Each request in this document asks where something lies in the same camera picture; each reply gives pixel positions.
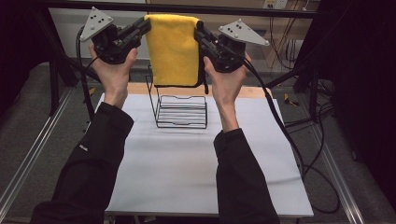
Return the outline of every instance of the white tabletop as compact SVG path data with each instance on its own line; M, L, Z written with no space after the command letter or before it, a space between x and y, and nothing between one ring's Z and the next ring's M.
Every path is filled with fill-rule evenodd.
M148 95L130 94L123 110L134 119L108 213L216 216L217 157L221 130L212 97L206 97L206 129L157 128ZM311 217L313 211L291 147L265 99L236 101L240 127L255 154L280 217Z

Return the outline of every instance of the black sleeve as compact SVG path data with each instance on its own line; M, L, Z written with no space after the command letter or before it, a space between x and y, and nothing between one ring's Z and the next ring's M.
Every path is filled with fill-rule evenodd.
M103 224L133 124L122 110L101 103L64 165L51 201L35 207L31 223Z
M214 141L220 223L279 223L265 177L241 129Z

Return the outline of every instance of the yellow cloth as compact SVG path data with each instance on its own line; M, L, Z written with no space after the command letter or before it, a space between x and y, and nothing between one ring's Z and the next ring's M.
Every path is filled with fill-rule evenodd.
M199 49L194 39L197 18L152 14L146 34L148 54L157 87L195 87L199 83Z

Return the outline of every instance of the wrist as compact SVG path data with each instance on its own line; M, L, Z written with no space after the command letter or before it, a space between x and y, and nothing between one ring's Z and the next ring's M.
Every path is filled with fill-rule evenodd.
M239 128L234 105L218 105L218 109L224 133Z
M105 91L105 100L104 102L109 104L109 105L114 105L118 107L119 109L122 109L125 100L128 96L128 91L114 91L114 92L108 92Z

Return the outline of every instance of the person's left hand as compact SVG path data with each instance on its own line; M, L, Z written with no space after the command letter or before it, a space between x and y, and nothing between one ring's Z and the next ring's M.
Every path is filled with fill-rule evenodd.
M94 45L90 44L90 54L94 60L97 57ZM99 76L105 89L104 102L122 108L126 97L128 96L129 72L136 61L137 49L131 49L128 53L125 63L108 64L101 59L95 60L92 64L93 70Z

